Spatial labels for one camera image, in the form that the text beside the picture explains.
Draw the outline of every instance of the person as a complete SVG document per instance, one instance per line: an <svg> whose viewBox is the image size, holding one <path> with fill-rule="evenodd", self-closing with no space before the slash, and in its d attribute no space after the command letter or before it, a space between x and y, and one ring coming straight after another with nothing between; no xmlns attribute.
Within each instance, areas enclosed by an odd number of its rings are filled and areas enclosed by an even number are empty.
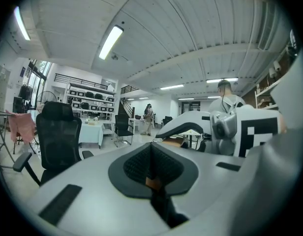
<svg viewBox="0 0 303 236"><path fill-rule="evenodd" d="M221 80L218 83L218 93L220 98L210 104L208 112L220 111L230 114L237 107L245 105L241 97L232 94L231 84L227 80Z"/></svg>
<svg viewBox="0 0 303 236"><path fill-rule="evenodd" d="M153 119L153 110L152 105L148 104L147 107L144 110L144 131L141 133L141 135L151 135L151 129L152 129L152 119Z"/></svg>

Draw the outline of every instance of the pink cloth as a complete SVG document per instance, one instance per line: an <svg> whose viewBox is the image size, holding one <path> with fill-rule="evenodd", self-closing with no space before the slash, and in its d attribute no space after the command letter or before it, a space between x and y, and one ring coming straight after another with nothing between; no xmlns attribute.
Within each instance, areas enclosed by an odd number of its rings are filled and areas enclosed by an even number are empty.
<svg viewBox="0 0 303 236"><path fill-rule="evenodd" d="M30 143L34 138L35 131L35 123L31 114L15 114L7 110L6 112L14 115L8 117L11 140L16 142L17 133L19 133L25 144Z"/></svg>

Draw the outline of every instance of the mesh chair back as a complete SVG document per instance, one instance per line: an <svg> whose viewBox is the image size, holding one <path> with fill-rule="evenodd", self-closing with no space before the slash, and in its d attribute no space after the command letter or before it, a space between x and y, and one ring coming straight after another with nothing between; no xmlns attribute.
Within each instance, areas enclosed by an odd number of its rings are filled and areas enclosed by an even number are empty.
<svg viewBox="0 0 303 236"><path fill-rule="evenodd" d="M116 129L127 130L128 129L128 116L127 115L117 115L116 116Z"/></svg>
<svg viewBox="0 0 303 236"><path fill-rule="evenodd" d="M73 116L70 105L48 102L36 125L44 169L64 170L81 160L78 139L82 121Z"/></svg>

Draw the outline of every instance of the ceiling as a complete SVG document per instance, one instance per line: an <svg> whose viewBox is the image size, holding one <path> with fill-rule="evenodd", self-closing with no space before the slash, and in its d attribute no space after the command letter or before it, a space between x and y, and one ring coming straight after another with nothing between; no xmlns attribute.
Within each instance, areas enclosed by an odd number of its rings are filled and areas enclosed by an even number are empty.
<svg viewBox="0 0 303 236"><path fill-rule="evenodd" d="M13 17L4 33L20 56L153 93L184 84L169 91L177 97L212 95L216 84L205 80L227 77L239 77L233 90L241 94L277 59L290 32L279 8L260 0L24 0L20 10L31 41ZM114 25L124 32L102 60Z"/></svg>

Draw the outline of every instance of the metal shelving unit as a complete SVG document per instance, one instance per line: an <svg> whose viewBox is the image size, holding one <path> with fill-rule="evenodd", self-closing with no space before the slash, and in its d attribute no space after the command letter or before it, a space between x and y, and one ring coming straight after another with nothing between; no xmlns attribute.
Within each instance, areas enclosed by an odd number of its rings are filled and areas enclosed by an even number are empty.
<svg viewBox="0 0 303 236"><path fill-rule="evenodd" d="M64 98L63 101L67 102L67 98L68 97L72 97L72 98L78 98L81 99L82 102L83 101L91 101L91 102L102 102L104 103L104 106L107 108L115 108L114 107L114 101L108 101L108 100L100 100L100 99L95 99L95 98L89 98L89 97L84 97L84 96L78 96L78 95L73 95L70 94L68 92L70 92L70 90L74 88L74 89L82 89L85 91L92 91L92 92L99 92L102 94L106 94L107 97L112 97L114 98L114 95L116 94L115 92L103 89L103 88L95 88L95 87L90 87L90 86L85 86L85 85L79 85L77 83L71 83L70 80L67 81L66 84L66 88L65 88L65 93L64 93ZM88 109L82 109L82 108L72 108L74 111L78 111L78 112L85 112L85 113L102 113L102 114L109 114L109 120L102 120L104 123L106 124L110 124L110 128L104 128L103 129L103 134L104 135L108 135L108 134L113 134L113 127L111 127L112 124L112 116L114 114L114 112L109 112L109 111L100 111L100 110L88 110Z"/></svg>

